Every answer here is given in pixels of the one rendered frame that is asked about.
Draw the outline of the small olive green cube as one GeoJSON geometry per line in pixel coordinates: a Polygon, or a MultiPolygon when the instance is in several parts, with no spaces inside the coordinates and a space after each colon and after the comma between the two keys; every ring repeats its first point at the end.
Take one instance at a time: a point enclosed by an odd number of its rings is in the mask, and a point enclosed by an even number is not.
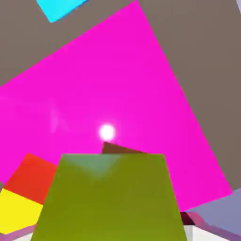
{"type": "Polygon", "coordinates": [[[187,241],[161,154],[63,154],[31,241],[187,241]]]}

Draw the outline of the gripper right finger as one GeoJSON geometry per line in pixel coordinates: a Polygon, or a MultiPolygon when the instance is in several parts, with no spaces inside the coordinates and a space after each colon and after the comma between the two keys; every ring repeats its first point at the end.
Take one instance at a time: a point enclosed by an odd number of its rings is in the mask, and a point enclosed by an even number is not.
{"type": "Polygon", "coordinates": [[[241,236],[208,225],[196,212],[180,212],[187,241],[241,241],[241,236]]]}

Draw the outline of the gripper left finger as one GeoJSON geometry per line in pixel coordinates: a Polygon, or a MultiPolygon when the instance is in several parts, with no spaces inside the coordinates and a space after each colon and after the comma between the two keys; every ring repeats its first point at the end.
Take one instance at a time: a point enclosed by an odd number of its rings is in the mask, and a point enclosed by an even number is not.
{"type": "Polygon", "coordinates": [[[31,225],[8,234],[0,233],[0,241],[13,241],[17,238],[28,235],[34,231],[36,225],[31,225]]]}

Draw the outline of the small yellow cube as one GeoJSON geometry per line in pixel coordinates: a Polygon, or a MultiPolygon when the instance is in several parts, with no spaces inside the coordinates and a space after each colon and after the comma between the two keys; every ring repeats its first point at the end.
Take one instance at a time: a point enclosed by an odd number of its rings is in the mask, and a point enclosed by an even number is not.
{"type": "Polygon", "coordinates": [[[0,192],[0,233],[9,234],[35,225],[42,208],[42,204],[2,189],[0,192]]]}

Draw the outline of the small red cube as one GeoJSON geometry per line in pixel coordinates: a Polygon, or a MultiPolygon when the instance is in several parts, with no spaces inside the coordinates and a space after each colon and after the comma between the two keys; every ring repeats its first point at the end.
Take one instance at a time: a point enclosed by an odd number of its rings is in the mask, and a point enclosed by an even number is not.
{"type": "Polygon", "coordinates": [[[3,189],[44,204],[53,181],[57,165],[27,154],[3,189]]]}

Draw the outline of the large cyan box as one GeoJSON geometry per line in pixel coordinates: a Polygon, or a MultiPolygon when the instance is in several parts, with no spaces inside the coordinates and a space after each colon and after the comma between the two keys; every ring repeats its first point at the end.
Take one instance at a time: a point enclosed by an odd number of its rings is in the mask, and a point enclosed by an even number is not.
{"type": "Polygon", "coordinates": [[[65,17],[86,1],[88,0],[36,0],[51,23],[65,17]]]}

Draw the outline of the small brown cube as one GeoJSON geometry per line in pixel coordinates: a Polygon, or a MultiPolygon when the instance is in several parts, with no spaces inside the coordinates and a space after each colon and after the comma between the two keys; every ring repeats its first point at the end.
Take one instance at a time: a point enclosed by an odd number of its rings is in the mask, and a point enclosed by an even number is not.
{"type": "Polygon", "coordinates": [[[124,146],[116,145],[113,143],[104,142],[101,154],[113,154],[113,153],[121,154],[121,153],[144,153],[144,152],[130,149],[124,146]]]}

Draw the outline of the large grey-blue box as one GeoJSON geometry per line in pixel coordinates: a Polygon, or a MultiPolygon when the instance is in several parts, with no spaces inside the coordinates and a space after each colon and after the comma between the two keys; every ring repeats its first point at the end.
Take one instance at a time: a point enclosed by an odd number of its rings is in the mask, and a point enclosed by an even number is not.
{"type": "Polygon", "coordinates": [[[205,230],[241,241],[241,188],[231,195],[187,210],[186,213],[205,230]]]}

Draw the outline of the large magenta box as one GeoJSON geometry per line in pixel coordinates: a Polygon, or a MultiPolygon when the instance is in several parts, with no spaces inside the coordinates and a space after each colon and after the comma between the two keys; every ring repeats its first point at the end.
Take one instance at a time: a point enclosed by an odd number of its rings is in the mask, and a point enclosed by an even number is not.
{"type": "Polygon", "coordinates": [[[0,86],[0,181],[28,153],[100,153],[106,123],[165,156],[181,211],[232,193],[138,1],[0,86]]]}

